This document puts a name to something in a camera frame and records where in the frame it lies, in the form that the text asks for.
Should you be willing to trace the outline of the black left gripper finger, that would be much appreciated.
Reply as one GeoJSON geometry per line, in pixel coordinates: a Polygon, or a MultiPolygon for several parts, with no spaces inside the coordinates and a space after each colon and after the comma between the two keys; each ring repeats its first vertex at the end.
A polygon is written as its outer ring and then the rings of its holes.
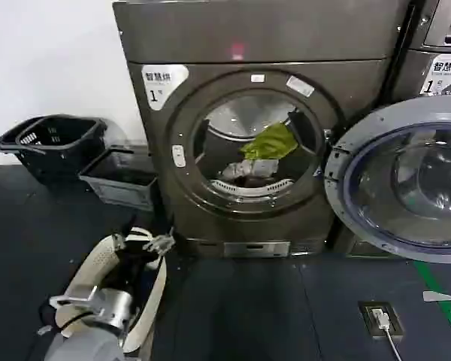
{"type": "Polygon", "coordinates": [[[159,257],[164,256],[175,245],[174,228],[171,227],[165,234],[153,236],[148,230],[144,230],[146,242],[142,246],[142,250],[147,252],[155,252],[159,257]]]}
{"type": "Polygon", "coordinates": [[[132,217],[127,220],[123,225],[121,225],[118,229],[114,230],[111,234],[113,243],[114,243],[114,250],[122,250],[126,247],[126,237],[129,235],[129,233],[132,230],[132,227],[135,225],[137,220],[137,215],[134,214],[132,217]]]}

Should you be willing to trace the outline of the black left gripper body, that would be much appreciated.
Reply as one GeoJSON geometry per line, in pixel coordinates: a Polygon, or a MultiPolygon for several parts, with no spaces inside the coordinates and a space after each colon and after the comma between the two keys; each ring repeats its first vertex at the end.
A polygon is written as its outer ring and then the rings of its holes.
{"type": "Polygon", "coordinates": [[[110,287],[130,294],[134,301],[145,301],[150,294],[150,252],[124,248],[110,276],[110,287]]]}

